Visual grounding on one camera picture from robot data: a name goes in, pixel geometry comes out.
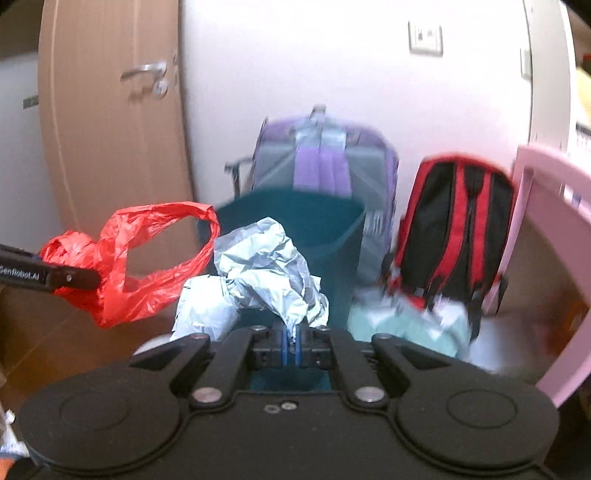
red plastic bag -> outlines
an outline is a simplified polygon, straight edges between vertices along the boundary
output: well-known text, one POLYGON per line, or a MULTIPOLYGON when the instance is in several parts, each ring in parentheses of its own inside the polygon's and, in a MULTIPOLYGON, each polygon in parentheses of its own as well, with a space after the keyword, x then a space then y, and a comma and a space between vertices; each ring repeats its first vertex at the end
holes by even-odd
POLYGON ((163 203, 118 210, 103 227, 97 242, 84 233, 67 231, 53 238, 39 255, 46 262, 99 272, 102 280, 95 291, 60 288, 54 294, 89 312, 97 325, 107 328, 150 317, 176 300, 185 281, 207 266, 219 234, 220 226, 210 205, 163 203), (126 276, 127 252, 131 248, 143 245, 188 216, 208 220, 211 225, 211 238, 195 258, 140 280, 126 276))

wall socket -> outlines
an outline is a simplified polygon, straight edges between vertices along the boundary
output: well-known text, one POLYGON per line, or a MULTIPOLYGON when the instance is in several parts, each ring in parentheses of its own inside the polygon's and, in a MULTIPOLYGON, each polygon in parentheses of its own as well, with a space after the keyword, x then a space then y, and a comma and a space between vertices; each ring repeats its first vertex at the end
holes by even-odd
POLYGON ((443 32, 441 25, 408 22, 408 39, 411 53, 443 55, 443 32))

gray and purple backpack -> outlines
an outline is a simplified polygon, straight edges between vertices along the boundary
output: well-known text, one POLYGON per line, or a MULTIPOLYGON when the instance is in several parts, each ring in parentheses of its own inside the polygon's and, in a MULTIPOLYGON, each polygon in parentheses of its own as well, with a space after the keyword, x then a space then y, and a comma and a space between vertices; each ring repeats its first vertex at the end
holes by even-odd
POLYGON ((383 136, 370 128, 344 125, 317 105, 312 114, 265 122, 252 158, 226 165, 240 195, 240 164, 253 161, 247 189, 292 187, 365 204, 358 283, 375 284, 391 248, 398 157, 383 136))

crumpled silver packaging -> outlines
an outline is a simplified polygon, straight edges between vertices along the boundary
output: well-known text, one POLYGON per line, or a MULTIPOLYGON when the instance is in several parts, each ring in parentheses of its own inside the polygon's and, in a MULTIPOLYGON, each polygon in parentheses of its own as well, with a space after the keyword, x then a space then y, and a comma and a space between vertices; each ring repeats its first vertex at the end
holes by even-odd
POLYGON ((292 339, 304 319, 312 327, 328 322, 320 278, 310 274, 306 259, 276 220, 265 218, 217 238, 213 262, 219 277, 203 275, 185 283, 171 340, 198 332, 221 340, 244 308, 271 310, 292 339))

trash can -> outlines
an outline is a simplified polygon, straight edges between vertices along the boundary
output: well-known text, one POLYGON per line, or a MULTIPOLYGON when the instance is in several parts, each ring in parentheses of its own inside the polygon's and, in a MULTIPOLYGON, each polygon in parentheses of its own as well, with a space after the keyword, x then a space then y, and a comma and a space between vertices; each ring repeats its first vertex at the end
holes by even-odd
MULTIPOLYGON (((363 204, 315 192, 263 189, 217 208, 216 214, 222 235, 266 217, 282 224, 312 275, 322 279, 320 291, 329 301, 329 325, 347 328, 365 221, 363 204)), ((197 225, 201 239, 207 239, 209 225, 197 225)), ((208 272, 216 274, 213 259, 208 272)), ((271 312, 244 310, 236 327, 270 327, 274 318, 271 312)))

